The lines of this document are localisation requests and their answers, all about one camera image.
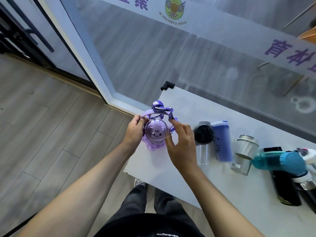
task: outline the blue tumbler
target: blue tumbler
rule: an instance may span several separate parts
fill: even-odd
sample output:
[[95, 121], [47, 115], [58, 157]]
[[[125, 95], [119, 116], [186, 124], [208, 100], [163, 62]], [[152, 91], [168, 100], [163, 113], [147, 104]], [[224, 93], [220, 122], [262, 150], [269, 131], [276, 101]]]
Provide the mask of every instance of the blue tumbler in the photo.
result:
[[233, 161], [228, 121], [213, 122], [211, 127], [215, 135], [216, 159], [222, 162]]

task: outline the shoe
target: shoe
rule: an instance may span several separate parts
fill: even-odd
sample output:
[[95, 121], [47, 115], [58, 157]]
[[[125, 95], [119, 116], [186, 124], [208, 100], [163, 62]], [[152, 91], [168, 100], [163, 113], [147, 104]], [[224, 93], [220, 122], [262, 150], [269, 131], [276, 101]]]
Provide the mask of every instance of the shoe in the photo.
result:
[[139, 184], [143, 185], [144, 187], [147, 186], [147, 183], [145, 183], [144, 181], [136, 178], [135, 181], [134, 181], [134, 187], [136, 187]]

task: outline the hand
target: hand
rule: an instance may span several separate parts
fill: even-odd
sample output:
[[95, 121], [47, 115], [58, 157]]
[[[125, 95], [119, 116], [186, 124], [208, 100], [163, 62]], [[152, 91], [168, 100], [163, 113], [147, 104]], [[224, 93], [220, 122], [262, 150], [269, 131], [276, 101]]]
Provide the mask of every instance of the hand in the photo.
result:
[[182, 174], [183, 171], [197, 167], [194, 133], [190, 125], [181, 124], [174, 119], [169, 119], [178, 134], [178, 143], [172, 141], [170, 132], [166, 135], [168, 154], [173, 165]]
[[140, 115], [134, 116], [132, 121], [128, 124], [124, 139], [122, 143], [131, 148], [133, 154], [143, 137], [143, 126], [147, 123], [147, 118], [142, 118]]

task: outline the white table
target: white table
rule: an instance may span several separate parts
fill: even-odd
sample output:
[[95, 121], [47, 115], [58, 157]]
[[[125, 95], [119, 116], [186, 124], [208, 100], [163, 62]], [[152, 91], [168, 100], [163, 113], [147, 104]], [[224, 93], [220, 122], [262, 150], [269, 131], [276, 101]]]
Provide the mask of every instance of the white table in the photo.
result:
[[[192, 127], [199, 121], [227, 120], [232, 140], [239, 135], [250, 135], [259, 140], [260, 148], [281, 146], [284, 150], [296, 147], [316, 149], [314, 143], [177, 87], [163, 91], [159, 100], [165, 106], [174, 108], [174, 116], [180, 122]], [[172, 139], [178, 142], [175, 132]], [[166, 148], [150, 152], [141, 142], [124, 172], [200, 208], [193, 192], [173, 166]], [[232, 171], [229, 164], [213, 159], [210, 168], [204, 173], [265, 236], [316, 236], [316, 215], [306, 203], [300, 207], [281, 204], [268, 171], [251, 167], [249, 175], [243, 176]]]

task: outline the jeans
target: jeans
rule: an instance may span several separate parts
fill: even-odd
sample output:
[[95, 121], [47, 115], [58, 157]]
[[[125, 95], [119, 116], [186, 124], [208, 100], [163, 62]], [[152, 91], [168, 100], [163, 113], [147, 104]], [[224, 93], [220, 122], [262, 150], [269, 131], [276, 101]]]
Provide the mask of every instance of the jeans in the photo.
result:
[[[106, 222], [125, 217], [127, 215], [145, 213], [147, 203], [147, 190], [141, 184], [134, 187], [123, 201], [120, 209]], [[156, 188], [154, 208], [157, 214], [177, 219], [201, 233], [193, 220], [185, 212], [182, 205], [174, 197]]]

